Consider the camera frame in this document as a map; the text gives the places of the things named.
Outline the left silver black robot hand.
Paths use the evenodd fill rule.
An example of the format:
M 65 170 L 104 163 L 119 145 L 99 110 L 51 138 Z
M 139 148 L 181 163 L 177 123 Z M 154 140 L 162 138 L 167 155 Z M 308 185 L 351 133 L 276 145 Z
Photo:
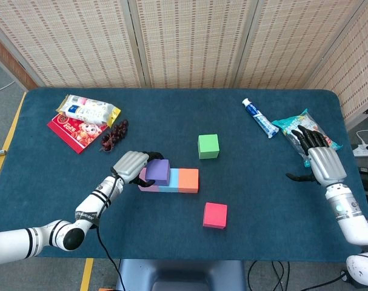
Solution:
M 124 184 L 136 184 L 141 187 L 150 187 L 155 180 L 144 181 L 139 177 L 141 170 L 154 159 L 164 159 L 159 152 L 128 151 L 111 168 L 115 178 L 121 178 Z

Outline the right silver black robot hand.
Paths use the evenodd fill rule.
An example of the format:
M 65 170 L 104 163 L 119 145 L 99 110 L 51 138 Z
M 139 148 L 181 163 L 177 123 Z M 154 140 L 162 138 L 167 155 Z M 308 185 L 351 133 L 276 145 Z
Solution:
M 309 160 L 312 174 L 286 176 L 296 182 L 316 181 L 323 187 L 342 183 L 347 174 L 336 151 L 329 146 L 324 135 L 316 130 L 309 130 L 298 125 L 298 130 L 292 130 L 298 138 L 300 146 Z

